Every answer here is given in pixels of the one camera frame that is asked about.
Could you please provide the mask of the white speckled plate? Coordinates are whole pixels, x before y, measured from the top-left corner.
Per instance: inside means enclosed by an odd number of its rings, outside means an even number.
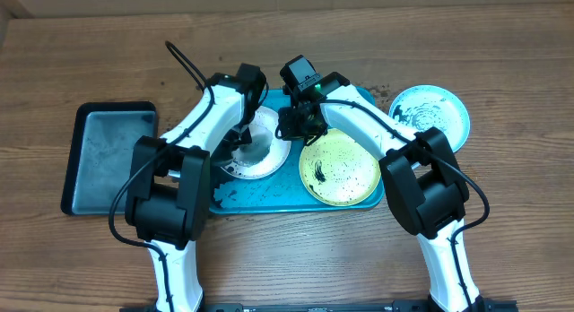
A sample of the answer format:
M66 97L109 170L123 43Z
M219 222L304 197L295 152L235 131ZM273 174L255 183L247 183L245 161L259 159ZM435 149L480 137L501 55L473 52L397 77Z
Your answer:
M276 111L260 107L248 129L251 143L243 144L231 153L232 161L222 170L235 178L259 179L271 175L286 162L291 142L277 139Z

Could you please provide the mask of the yellow-green rimmed plate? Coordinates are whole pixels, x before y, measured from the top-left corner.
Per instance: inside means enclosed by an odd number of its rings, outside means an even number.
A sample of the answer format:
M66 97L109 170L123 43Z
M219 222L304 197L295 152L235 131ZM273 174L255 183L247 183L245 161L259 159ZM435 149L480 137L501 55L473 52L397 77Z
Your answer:
M309 193L335 209L370 208L384 195L378 161L338 129L302 149L299 172Z

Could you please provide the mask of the light blue plate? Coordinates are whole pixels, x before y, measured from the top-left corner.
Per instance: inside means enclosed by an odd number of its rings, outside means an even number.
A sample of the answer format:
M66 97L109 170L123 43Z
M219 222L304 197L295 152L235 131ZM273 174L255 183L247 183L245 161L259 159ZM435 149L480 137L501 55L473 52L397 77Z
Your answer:
M416 85L402 91L388 114L419 131L437 127L448 138L453 152L464 146L471 130L464 103L454 93L435 85Z

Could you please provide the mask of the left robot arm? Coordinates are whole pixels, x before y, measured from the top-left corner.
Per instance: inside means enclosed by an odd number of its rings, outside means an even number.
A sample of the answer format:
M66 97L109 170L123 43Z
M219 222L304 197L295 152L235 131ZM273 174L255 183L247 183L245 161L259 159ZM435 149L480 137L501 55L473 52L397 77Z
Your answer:
M227 135L242 139L267 86L258 69L215 74L199 102L159 138L134 147L130 176L118 195L132 244L152 257L158 298L155 311L199 311L204 292L196 271L196 241L212 201L212 157Z

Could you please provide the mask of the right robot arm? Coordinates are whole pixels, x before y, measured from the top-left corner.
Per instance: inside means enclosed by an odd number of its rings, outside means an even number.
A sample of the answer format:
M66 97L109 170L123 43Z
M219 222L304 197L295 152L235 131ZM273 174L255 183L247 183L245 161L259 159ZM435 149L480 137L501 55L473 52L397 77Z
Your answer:
M387 204L400 226L418 238L430 275L430 299L440 311L476 311L463 233L465 202L480 188L463 173L448 138L436 127L418 132L367 102L337 72L283 69L291 105L279 112L276 135L312 144L328 127L349 135L378 161Z

